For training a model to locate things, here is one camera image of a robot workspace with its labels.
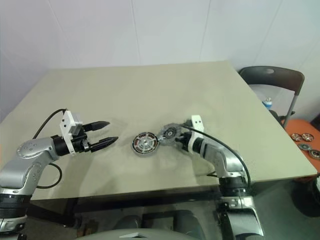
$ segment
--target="black wire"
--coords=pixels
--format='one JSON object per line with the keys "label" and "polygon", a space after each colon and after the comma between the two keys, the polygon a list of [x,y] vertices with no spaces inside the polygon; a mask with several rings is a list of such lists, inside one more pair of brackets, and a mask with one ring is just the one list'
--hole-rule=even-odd
{"label": "black wire", "polygon": [[207,137],[207,138],[209,138],[209,139],[212,139],[212,140],[216,141],[217,143],[221,144],[221,145],[224,146],[226,149],[228,149],[231,153],[233,153],[233,154],[239,159],[240,163],[242,164],[242,166],[243,166],[243,168],[244,168],[244,170],[245,170],[246,178],[247,178],[247,181],[248,181],[247,187],[248,187],[248,189],[250,188],[250,185],[251,185],[250,173],[249,173],[249,170],[248,170],[245,162],[241,159],[241,157],[239,156],[239,154],[237,154],[237,153],[236,153],[231,147],[229,147],[227,144],[225,144],[224,142],[220,141],[219,139],[217,139],[217,138],[215,138],[215,137],[213,137],[213,136],[210,136],[209,134],[206,134],[206,133],[204,133],[204,132],[202,132],[202,131],[196,130],[196,129],[194,129],[194,128],[192,128],[192,127],[189,127],[189,126],[185,126],[185,125],[183,125],[183,124],[181,125],[181,127],[185,128],[185,129],[189,129],[189,130],[191,130],[191,131],[194,131],[194,132],[196,132],[196,133],[198,133],[198,134],[202,134],[203,136],[205,136],[205,137]]}
{"label": "black wire", "polygon": [[[53,113],[51,113],[51,115],[48,116],[47,119],[39,127],[38,131],[36,131],[36,133],[35,133],[35,135],[33,136],[32,139],[36,139],[38,137],[39,133],[42,131],[42,129],[44,129],[45,125],[50,121],[50,119],[52,119],[52,117],[54,115],[56,115],[59,112],[62,112],[63,114],[65,114],[66,110],[68,110],[68,109],[67,108],[60,108],[60,109],[54,111]],[[58,165],[54,164],[54,163],[49,163],[49,165],[51,165],[51,166],[55,167],[56,169],[58,169],[58,171],[59,171],[59,179],[54,184],[49,185],[49,186],[36,186],[37,189],[50,189],[50,188],[53,188],[54,186],[56,186],[56,185],[58,185],[60,183],[60,181],[62,179],[62,170],[61,170],[61,168]]]}
{"label": "black wire", "polygon": [[60,181],[62,179],[62,170],[61,170],[61,168],[58,165],[54,164],[54,163],[49,163],[49,165],[51,165],[51,166],[55,167],[56,169],[58,169],[58,171],[59,171],[59,179],[54,184],[49,185],[49,186],[36,186],[37,189],[50,189],[50,188],[53,188],[54,186],[56,186],[56,185],[58,185],[60,183]]}
{"label": "black wire", "polygon": [[216,177],[217,178],[218,176],[215,173],[216,173],[216,171],[210,172],[210,173],[207,174],[207,176],[208,177]]}
{"label": "black wire", "polygon": [[50,121],[50,119],[52,119],[52,117],[53,117],[54,115],[56,115],[56,114],[59,113],[59,112],[62,112],[63,114],[65,114],[65,111],[66,111],[66,110],[68,110],[68,109],[66,109],[66,108],[60,108],[60,109],[54,111],[53,113],[51,113],[51,115],[48,116],[48,118],[47,118],[47,119],[42,123],[42,125],[39,127],[38,131],[36,131],[36,133],[35,133],[35,135],[33,136],[32,139],[36,139],[36,138],[38,137],[39,133],[42,131],[42,129],[43,129],[43,128],[45,127],[45,125]]}

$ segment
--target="water bottle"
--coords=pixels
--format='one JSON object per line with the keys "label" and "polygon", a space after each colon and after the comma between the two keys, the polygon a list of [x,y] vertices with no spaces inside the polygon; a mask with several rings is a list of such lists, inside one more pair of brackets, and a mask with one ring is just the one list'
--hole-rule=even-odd
{"label": "water bottle", "polygon": [[264,101],[262,101],[262,103],[267,109],[270,109],[272,107],[271,97],[267,97]]}

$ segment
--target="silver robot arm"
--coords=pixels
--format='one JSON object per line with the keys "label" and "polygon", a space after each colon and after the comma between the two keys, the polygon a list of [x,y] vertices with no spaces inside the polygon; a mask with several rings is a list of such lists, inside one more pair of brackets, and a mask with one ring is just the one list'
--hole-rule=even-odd
{"label": "silver robot arm", "polygon": [[191,154],[197,153],[212,163],[219,179],[221,196],[217,201],[217,213],[223,239],[233,240],[235,237],[250,235],[264,236],[239,154],[218,141],[204,138],[199,132],[192,131],[193,129],[203,132],[199,115],[192,116],[191,120],[182,126],[191,131],[183,132],[175,141],[182,144],[183,150]]}
{"label": "silver robot arm", "polygon": [[118,137],[107,137],[90,144],[88,131],[108,125],[97,121],[82,125],[66,111],[61,120],[62,136],[26,141],[16,150],[15,156],[0,171],[0,239],[24,240],[18,233],[25,227],[30,199],[35,192],[44,168],[67,154],[95,152],[114,143]]}

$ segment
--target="beige table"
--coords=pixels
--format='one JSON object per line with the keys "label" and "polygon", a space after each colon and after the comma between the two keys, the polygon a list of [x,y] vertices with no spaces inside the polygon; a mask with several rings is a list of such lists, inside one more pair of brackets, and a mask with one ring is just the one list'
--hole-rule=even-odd
{"label": "beige table", "polygon": [[[307,176],[315,168],[226,62],[157,66],[58,69],[50,71],[0,125],[2,162],[29,140],[58,108],[79,113],[84,123],[110,121],[89,135],[94,142],[119,136],[95,153],[64,156],[61,183],[38,189],[32,199],[85,197],[216,184],[213,166],[197,156],[160,146],[151,157],[136,156],[131,143],[140,132],[158,133],[169,123],[201,115],[205,131],[238,150],[253,181]],[[61,116],[39,137],[59,134]],[[57,179],[48,166],[41,185]]]}

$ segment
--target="metal gear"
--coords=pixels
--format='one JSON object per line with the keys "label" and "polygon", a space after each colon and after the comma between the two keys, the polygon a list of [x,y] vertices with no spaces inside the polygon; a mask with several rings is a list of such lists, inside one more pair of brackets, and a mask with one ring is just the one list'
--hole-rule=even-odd
{"label": "metal gear", "polygon": [[302,140],[302,136],[298,133],[292,133],[291,138],[293,141],[300,142]]}
{"label": "metal gear", "polygon": [[181,126],[177,123],[165,125],[157,135],[159,143],[163,145],[173,145],[176,138],[181,135]]}
{"label": "metal gear", "polygon": [[311,158],[313,158],[313,159],[320,160],[320,151],[315,150],[315,149],[310,150],[310,151],[309,151],[309,156],[310,156]]}
{"label": "metal gear", "polygon": [[135,154],[145,157],[153,154],[158,147],[158,138],[151,132],[142,132],[132,141],[132,149]]}
{"label": "metal gear", "polygon": [[307,133],[307,132],[306,132],[306,133],[303,133],[303,134],[301,135],[301,137],[302,137],[302,139],[305,140],[306,142],[311,142],[311,141],[313,141],[313,140],[315,139],[312,134]]}
{"label": "metal gear", "polygon": [[298,144],[298,147],[304,151],[312,150],[312,147],[309,144],[305,144],[305,143]]}

